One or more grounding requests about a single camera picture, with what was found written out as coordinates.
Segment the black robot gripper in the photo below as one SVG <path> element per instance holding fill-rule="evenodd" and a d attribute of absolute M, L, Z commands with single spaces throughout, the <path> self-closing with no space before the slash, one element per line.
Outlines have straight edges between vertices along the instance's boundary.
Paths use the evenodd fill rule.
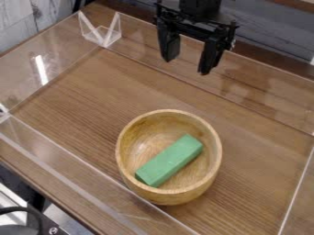
<path fill-rule="evenodd" d="M 156 0 L 156 35 L 160 56 L 165 62 L 180 52 L 180 36 L 204 41 L 197 73 L 205 75 L 216 67 L 223 50 L 233 45 L 239 25 L 220 12 L 221 0 Z"/>

